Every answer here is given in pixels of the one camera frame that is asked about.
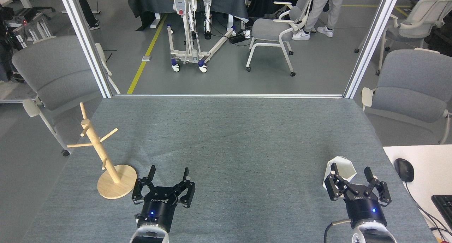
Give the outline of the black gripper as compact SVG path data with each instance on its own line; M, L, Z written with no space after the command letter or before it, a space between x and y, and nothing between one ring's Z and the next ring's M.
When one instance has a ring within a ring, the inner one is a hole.
M155 171L156 167L152 165L147 177L137 178L135 181L131 199L135 205L144 201L142 211L137 217L137 227L153 224L169 233L177 203L186 209L190 208L196 190L195 183L191 182L189 168L186 167L181 182L173 187L155 188L152 183ZM148 186L150 192L143 197L144 186Z
M373 221L386 226L386 219L381 208L381 206L388 206L391 203L386 182L378 180L373 175L370 167L366 166L364 175L367 179L368 186L364 191L365 196L361 196L357 195L357 189L354 184L351 184L339 175L337 163L332 163L330 168L331 172L324 180L330 200L337 201L347 191L352 192L352 194L345 195L346 210L349 219L351 219L351 228L354 229L363 222ZM372 193L375 187L378 191L379 201L385 203L385 205L379 204L378 197Z

